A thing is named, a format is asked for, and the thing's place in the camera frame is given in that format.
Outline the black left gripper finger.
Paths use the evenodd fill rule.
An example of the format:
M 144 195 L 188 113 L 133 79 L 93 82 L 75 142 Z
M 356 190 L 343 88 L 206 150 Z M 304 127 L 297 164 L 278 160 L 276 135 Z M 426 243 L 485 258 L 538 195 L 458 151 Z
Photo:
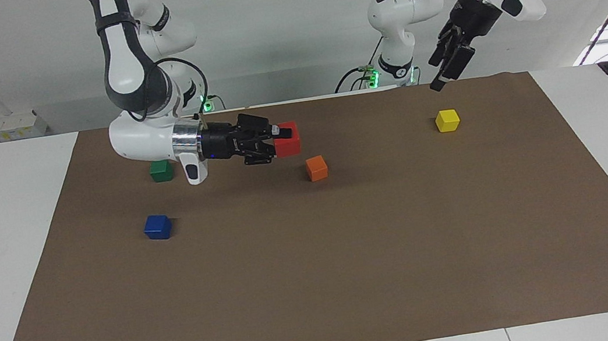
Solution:
M 451 59 L 443 58 L 439 62 L 432 60 L 429 61 L 429 65 L 437 69 L 437 73 L 430 83 L 430 89 L 439 92 L 448 82 L 454 79 L 451 73 Z
M 445 61 L 447 80 L 458 80 L 472 60 L 475 50 L 467 42 L 455 44 Z

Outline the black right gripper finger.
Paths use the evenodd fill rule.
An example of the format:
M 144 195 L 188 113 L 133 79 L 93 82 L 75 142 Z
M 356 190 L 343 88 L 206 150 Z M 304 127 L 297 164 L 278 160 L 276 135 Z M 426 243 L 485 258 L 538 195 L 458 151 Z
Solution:
M 247 163 L 249 166 L 271 164 L 275 157 L 276 153 L 272 150 L 265 152 L 252 152 L 246 155 Z
M 271 125 L 270 135 L 273 140 L 290 140 L 294 137 L 294 125 L 292 122 Z

